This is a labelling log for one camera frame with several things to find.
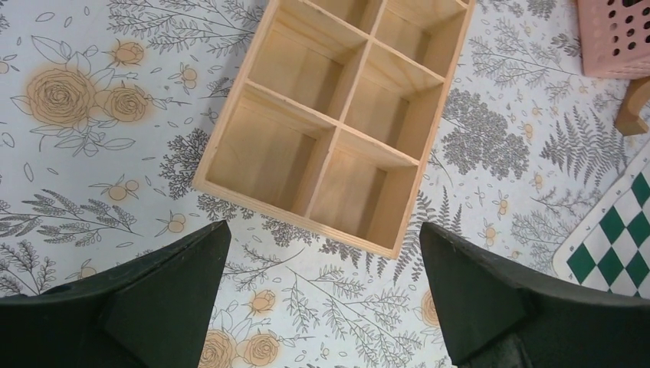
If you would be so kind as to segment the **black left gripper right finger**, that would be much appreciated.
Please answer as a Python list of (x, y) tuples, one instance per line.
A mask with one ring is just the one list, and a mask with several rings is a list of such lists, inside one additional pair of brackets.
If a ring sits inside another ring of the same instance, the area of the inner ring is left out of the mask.
[(648, 300), (551, 277), (431, 222), (419, 243), (454, 365), (649, 365)]

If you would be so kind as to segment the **wooden compartment tray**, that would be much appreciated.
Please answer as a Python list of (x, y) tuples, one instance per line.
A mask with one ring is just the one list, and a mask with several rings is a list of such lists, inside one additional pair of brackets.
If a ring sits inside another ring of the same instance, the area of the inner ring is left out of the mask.
[(396, 258), (472, 1), (271, 1), (197, 190)]

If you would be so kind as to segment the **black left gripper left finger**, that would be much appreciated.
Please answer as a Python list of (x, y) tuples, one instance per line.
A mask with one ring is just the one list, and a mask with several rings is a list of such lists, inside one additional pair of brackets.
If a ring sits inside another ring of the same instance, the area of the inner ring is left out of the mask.
[(196, 367), (231, 244), (213, 222), (38, 296), (1, 300), (3, 367)]

